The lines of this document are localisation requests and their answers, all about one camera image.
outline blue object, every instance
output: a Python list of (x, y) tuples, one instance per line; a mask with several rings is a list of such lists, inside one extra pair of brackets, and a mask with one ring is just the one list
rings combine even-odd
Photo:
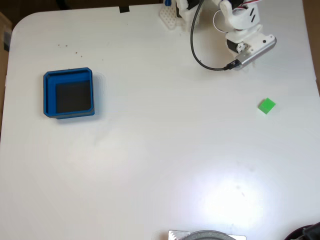
[(92, 71), (87, 67), (48, 71), (43, 76), (43, 112), (56, 119), (94, 115)]
[(166, 5), (167, 7), (171, 6), (171, 0), (164, 0), (164, 5)]

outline green cube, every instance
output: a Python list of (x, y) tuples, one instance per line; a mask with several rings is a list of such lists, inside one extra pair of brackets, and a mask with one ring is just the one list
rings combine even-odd
[(275, 105), (276, 104), (273, 101), (267, 98), (259, 105), (258, 108), (265, 114), (268, 114)]

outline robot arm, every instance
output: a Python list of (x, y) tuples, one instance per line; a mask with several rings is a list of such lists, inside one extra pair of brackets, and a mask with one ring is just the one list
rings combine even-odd
[(201, 63), (193, 49), (193, 33), (197, 24), (197, 15), (201, 12), (204, 0), (176, 0), (177, 17), (184, 20), (191, 31), (191, 51), (195, 60), (204, 68), (223, 71), (242, 69), (254, 60), (274, 48), (277, 39), (273, 35), (264, 35), (257, 2), (259, 0), (212, 0), (224, 16), (224, 21), (232, 30), (225, 34), (226, 45), (235, 57), (235, 61), (224, 68), (208, 67)]

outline white table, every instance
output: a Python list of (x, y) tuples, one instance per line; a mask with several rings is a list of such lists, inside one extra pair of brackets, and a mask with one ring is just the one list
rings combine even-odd
[[(226, 72), (195, 62), (189, 33), (167, 30), (160, 4), (23, 19), (6, 80), (0, 239), (209, 229), (282, 240), (319, 222), (320, 98), (302, 1), (259, 7), (277, 46), (255, 67)], [(223, 67), (232, 57), (208, 9), (196, 51)], [(81, 67), (94, 74), (96, 114), (46, 117), (43, 75)], [(268, 115), (257, 109), (266, 97), (277, 103)]]

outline black cable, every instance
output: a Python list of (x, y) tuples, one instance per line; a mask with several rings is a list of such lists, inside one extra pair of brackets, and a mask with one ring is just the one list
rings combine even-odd
[(196, 56), (195, 53), (195, 49), (194, 49), (194, 30), (195, 30), (195, 24), (196, 24), (196, 20), (197, 20), (197, 16), (199, 14), (200, 8), (202, 6), (202, 4), (204, 3), (205, 0), (200, 0), (198, 8), (195, 11), (194, 17), (193, 17), (193, 21), (192, 21), (192, 25), (191, 25), (191, 33), (190, 33), (190, 45), (191, 45), (191, 52), (192, 55), (194, 57), (194, 59), (198, 62), (198, 64), (200, 64), (202, 67), (204, 67), (205, 69), (209, 69), (212, 71), (226, 71), (226, 70), (231, 70), (235, 67), (237, 67), (238, 65), (240, 65), (240, 61), (239, 60), (234, 60), (232, 62), (230, 62), (229, 64), (227, 64), (225, 67), (223, 68), (214, 68), (214, 67), (209, 67), (207, 65), (204, 65)]

